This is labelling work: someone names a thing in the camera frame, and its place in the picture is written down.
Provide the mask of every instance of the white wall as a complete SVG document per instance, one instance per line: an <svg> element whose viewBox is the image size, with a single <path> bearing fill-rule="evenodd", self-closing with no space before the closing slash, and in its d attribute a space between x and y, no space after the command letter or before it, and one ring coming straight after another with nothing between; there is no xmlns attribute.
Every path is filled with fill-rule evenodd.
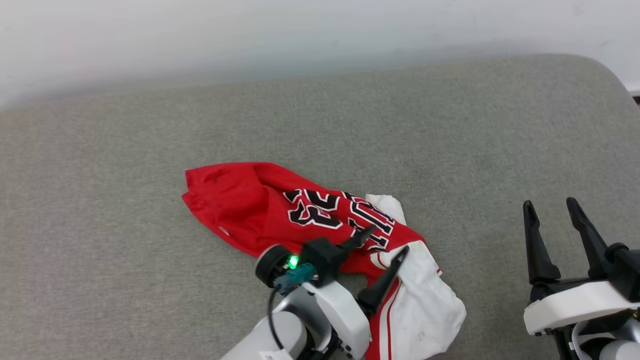
<svg viewBox="0 0 640 360"><path fill-rule="evenodd" d="M638 0L3 0L0 106L529 53L640 94Z"/></svg>

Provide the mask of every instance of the gray fabric surface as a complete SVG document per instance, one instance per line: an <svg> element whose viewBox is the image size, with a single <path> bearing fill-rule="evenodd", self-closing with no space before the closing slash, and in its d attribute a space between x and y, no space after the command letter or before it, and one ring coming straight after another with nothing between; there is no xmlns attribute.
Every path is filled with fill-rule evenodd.
<svg viewBox="0 0 640 360"><path fill-rule="evenodd" d="M640 111L574 56L73 99L0 114L0 140L1 359L217 359L250 331L255 260L180 199L211 163L397 197L467 306L437 359L557 356L522 321L525 199L564 276L588 267L567 196L640 248Z"/></svg>

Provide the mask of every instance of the white fabric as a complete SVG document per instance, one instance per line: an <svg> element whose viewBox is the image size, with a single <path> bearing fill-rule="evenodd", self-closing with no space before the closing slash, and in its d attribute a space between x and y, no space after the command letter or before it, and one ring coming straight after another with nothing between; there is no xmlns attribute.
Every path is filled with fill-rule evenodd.
<svg viewBox="0 0 640 360"><path fill-rule="evenodd" d="M365 199L406 225L402 205L392 196L366 195ZM400 287L381 308L381 360L424 360L445 352L467 315L462 301L438 276L439 267L424 242L414 241L408 246L410 251L398 271ZM379 263L376 266L388 267L400 250L381 252L372 261Z"/></svg>

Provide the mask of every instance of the white label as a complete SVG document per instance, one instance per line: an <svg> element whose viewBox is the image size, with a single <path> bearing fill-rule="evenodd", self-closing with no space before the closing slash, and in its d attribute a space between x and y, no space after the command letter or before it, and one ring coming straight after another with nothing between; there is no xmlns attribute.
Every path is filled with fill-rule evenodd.
<svg viewBox="0 0 640 360"><path fill-rule="evenodd" d="M260 351L258 353L262 360L293 360L293 357L289 355L286 349L280 351Z"/></svg>

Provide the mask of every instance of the green led indicator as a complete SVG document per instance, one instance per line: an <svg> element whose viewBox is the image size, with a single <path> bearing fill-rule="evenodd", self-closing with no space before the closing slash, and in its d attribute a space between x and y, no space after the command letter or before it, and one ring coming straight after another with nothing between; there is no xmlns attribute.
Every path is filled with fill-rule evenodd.
<svg viewBox="0 0 640 360"><path fill-rule="evenodd" d="M298 266L298 260L299 260L299 257L298 257L298 256L292 255L292 256L289 258L289 261L288 261L288 263L289 263L289 268L290 268L290 269L295 269L295 268L296 268L296 266Z"/></svg>

